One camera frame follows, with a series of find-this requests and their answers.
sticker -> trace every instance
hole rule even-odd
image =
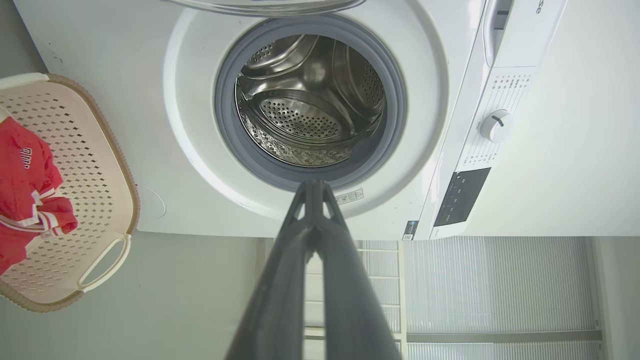
[[[415,230],[418,228],[418,221],[407,221],[406,227],[404,229],[404,235],[402,236],[403,241],[411,241],[413,240],[413,235],[415,235]]]
[[[335,201],[338,203],[338,205],[347,204],[349,202],[354,202],[360,199],[364,199],[364,192],[362,192],[362,189],[358,189],[354,192],[335,197]]]

red garment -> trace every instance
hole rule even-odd
[[[53,196],[60,184],[47,143],[0,108],[0,274],[26,258],[34,237],[77,227],[71,202]]]

floor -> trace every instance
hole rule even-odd
[[[0,0],[0,78],[47,72]],[[134,233],[122,268],[80,301],[37,314],[0,299],[0,358],[220,359],[255,281],[256,240]]]

beige laundry basket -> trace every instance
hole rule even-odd
[[[0,276],[0,294],[27,310],[70,305],[111,277],[131,248],[138,196],[129,169],[93,98],[62,76],[0,79],[0,106],[51,147],[64,183],[58,194],[74,206],[70,234],[27,246],[27,258]],[[93,281],[87,275],[117,243],[118,259]]]

white wall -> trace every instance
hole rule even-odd
[[[640,237],[595,238],[608,360],[640,354]]]
[[[61,311],[0,299],[0,358],[221,359],[254,284],[255,239],[136,233],[105,284]]]

